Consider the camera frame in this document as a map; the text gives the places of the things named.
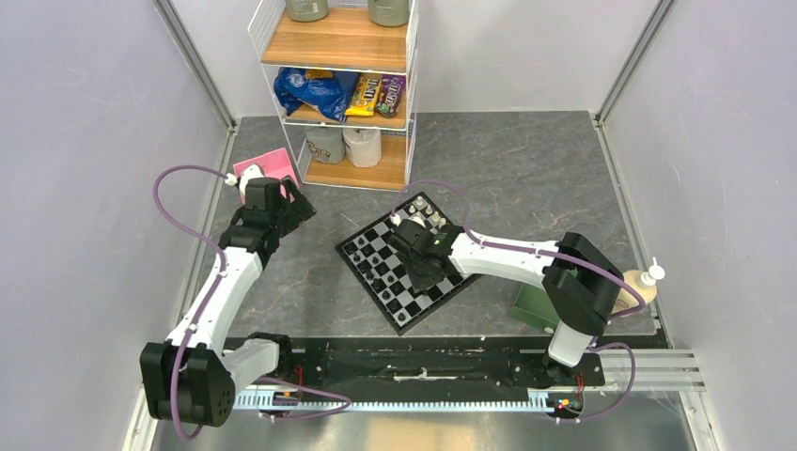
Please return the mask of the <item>black chess pieces group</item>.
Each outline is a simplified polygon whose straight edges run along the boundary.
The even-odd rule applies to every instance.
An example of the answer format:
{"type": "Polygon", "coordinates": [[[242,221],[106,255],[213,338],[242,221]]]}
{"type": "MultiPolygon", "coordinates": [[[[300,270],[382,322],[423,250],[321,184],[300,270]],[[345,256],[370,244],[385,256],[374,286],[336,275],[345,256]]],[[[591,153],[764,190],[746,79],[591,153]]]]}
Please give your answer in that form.
{"type": "Polygon", "coordinates": [[[414,301],[410,280],[394,250],[384,240],[368,241],[358,237],[346,241],[340,248],[344,258],[352,264],[356,277],[365,283],[369,295],[398,326],[411,319],[406,306],[414,301]]]}

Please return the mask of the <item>yellow M&M candy bag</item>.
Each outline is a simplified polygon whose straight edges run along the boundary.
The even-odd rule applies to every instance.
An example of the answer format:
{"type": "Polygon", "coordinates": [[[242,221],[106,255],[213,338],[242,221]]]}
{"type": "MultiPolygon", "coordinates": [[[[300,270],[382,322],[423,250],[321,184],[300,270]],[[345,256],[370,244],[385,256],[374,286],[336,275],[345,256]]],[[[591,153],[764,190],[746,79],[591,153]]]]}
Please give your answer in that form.
{"type": "Polygon", "coordinates": [[[379,73],[360,73],[345,116],[373,117],[382,81],[383,76],[379,73]]]}

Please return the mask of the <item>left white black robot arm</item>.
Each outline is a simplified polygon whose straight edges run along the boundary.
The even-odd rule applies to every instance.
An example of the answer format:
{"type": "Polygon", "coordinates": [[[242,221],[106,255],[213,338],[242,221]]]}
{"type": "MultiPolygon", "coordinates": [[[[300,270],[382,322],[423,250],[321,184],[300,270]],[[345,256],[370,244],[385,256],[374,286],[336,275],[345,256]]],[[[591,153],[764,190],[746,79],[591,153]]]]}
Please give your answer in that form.
{"type": "Polygon", "coordinates": [[[243,298],[281,239],[315,215],[294,180],[252,178],[244,201],[214,244],[209,278],[179,325],[161,343],[149,342],[139,363],[148,412],[175,425],[220,427],[236,395],[262,377],[288,381],[295,369],[289,337],[252,333],[235,349],[227,336],[243,298]]]}

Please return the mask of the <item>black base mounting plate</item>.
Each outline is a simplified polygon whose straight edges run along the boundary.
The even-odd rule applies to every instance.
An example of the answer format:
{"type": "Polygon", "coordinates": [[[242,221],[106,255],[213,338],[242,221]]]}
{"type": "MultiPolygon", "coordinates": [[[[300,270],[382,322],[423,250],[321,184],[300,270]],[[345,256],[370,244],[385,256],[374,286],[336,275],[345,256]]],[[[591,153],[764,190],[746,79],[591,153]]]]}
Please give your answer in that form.
{"type": "Polygon", "coordinates": [[[602,387],[598,355],[573,370],[543,365],[550,339],[540,336],[294,337],[290,365],[304,382],[499,381],[522,388],[602,387]]]}

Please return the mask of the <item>pink plastic bin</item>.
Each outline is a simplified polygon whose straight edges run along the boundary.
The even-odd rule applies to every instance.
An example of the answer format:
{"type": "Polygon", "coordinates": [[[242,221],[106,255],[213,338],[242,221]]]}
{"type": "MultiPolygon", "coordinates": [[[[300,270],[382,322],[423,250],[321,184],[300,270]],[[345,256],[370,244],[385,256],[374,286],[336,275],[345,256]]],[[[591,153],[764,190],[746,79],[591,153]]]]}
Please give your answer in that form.
{"type": "Polygon", "coordinates": [[[233,172],[238,178],[290,178],[298,184],[291,157],[285,148],[268,151],[256,157],[233,164],[233,172]]]}

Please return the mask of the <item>white toilet paper roll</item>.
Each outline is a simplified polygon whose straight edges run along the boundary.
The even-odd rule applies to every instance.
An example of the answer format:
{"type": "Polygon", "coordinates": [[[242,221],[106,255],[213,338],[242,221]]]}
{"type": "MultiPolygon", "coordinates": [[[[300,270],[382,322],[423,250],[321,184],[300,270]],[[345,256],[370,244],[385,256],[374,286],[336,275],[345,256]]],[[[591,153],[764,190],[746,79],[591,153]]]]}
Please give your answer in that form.
{"type": "Polygon", "coordinates": [[[373,167],[382,159],[382,137],[380,130],[344,129],[343,140],[347,157],[355,167],[373,167]]]}

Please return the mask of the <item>green plastic tray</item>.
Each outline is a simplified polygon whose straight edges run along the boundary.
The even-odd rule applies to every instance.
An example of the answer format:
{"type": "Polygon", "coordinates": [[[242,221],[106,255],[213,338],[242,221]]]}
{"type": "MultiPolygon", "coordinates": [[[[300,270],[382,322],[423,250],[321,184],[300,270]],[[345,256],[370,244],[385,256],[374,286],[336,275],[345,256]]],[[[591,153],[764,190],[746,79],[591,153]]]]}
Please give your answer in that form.
{"type": "Polygon", "coordinates": [[[559,316],[547,293],[542,288],[526,284],[521,285],[509,315],[550,335],[555,333],[559,323],[559,316]]]}

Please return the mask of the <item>green bottle on shelf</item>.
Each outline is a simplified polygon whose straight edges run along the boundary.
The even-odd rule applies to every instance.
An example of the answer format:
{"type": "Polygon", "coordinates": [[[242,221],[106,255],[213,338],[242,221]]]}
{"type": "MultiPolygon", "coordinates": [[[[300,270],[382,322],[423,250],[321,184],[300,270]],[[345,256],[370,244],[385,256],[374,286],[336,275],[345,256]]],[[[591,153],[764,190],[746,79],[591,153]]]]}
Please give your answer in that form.
{"type": "Polygon", "coordinates": [[[368,0],[369,19],[384,27],[399,27],[410,19],[409,0],[368,0]]]}
{"type": "Polygon", "coordinates": [[[311,23],[324,19],[329,13],[327,0],[286,0],[289,17],[299,23],[311,23]]]}

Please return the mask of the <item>cream pump lotion bottle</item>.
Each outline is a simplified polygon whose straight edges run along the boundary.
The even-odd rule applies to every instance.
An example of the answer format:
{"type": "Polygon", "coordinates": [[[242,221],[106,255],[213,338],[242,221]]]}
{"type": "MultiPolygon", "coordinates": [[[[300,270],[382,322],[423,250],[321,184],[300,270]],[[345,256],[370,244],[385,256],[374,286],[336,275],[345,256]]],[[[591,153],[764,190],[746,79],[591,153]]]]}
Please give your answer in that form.
{"type": "Polygon", "coordinates": [[[612,315],[628,316],[637,307],[644,307],[653,301],[658,292],[658,283],[665,278],[665,269],[654,257],[652,264],[644,271],[628,270],[623,273],[623,281],[638,294],[622,288],[617,296],[612,315]]]}

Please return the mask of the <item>left green bottle on shelf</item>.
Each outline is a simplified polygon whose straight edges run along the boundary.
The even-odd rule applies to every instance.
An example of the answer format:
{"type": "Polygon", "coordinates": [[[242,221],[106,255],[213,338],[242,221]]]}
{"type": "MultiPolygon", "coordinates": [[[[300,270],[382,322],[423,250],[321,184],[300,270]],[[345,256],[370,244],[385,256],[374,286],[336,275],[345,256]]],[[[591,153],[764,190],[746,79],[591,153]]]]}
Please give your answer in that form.
{"type": "Polygon", "coordinates": [[[327,0],[286,0],[289,17],[299,23],[311,23],[324,19],[329,13],[327,0]]]}

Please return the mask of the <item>right green bottle on shelf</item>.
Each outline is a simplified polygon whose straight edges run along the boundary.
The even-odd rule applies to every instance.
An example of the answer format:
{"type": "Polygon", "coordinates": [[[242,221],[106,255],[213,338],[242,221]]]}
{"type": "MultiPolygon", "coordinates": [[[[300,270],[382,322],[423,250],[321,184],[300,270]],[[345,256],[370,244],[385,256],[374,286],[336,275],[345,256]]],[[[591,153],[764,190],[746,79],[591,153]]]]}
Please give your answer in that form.
{"type": "Polygon", "coordinates": [[[409,0],[368,0],[369,19],[384,27],[399,27],[410,19],[409,0]]]}

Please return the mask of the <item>white wire wooden shelf rack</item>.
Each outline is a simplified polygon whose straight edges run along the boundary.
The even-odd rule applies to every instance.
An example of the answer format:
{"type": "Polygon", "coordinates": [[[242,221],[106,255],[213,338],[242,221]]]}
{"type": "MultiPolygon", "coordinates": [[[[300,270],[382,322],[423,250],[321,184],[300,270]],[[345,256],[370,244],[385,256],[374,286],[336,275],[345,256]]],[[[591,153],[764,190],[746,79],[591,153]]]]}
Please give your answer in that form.
{"type": "Polygon", "coordinates": [[[407,83],[398,114],[391,118],[375,115],[336,123],[307,106],[288,114],[277,103],[274,107],[299,181],[379,191],[398,191],[409,182],[415,150],[419,22],[417,3],[411,2],[409,8],[406,24],[384,27],[369,19],[365,1],[331,1],[327,15],[310,23],[292,20],[282,1],[258,3],[247,33],[267,86],[282,67],[401,75],[407,83]],[[357,168],[349,161],[320,163],[305,143],[309,127],[378,130],[383,156],[370,168],[357,168]]]}

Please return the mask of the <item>black white chess board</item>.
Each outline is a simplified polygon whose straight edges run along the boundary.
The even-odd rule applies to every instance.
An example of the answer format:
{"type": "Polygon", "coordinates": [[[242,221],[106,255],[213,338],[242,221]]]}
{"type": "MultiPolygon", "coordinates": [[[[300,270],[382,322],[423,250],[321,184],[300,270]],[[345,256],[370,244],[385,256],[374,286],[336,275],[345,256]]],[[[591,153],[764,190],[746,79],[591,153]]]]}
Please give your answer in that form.
{"type": "Polygon", "coordinates": [[[388,238],[396,228],[387,212],[335,246],[380,313],[403,335],[479,279],[448,275],[426,291],[413,288],[411,278],[388,238]]]}

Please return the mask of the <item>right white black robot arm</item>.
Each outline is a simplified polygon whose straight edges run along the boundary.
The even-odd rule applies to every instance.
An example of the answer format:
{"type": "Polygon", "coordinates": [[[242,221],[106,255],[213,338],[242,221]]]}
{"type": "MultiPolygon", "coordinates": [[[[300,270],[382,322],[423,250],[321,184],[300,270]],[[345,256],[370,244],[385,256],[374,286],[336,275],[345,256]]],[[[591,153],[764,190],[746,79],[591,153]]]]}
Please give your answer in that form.
{"type": "Polygon", "coordinates": [[[622,275],[584,236],[568,232],[558,241],[516,241],[477,234],[458,225],[437,231],[418,218],[390,216],[388,244],[410,277],[427,291],[448,276],[489,275],[545,292],[558,324],[542,359],[555,384],[575,378],[590,344],[610,322],[622,275]]]}

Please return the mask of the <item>blue snack bag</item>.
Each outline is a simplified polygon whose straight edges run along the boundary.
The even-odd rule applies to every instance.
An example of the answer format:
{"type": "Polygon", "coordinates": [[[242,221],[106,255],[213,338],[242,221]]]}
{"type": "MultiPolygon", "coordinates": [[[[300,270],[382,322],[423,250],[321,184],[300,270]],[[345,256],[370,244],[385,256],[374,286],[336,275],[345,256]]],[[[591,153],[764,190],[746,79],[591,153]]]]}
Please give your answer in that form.
{"type": "Polygon", "coordinates": [[[358,78],[354,71],[283,67],[273,81],[273,93],[288,115],[306,105],[327,119],[345,122],[358,78]]]}

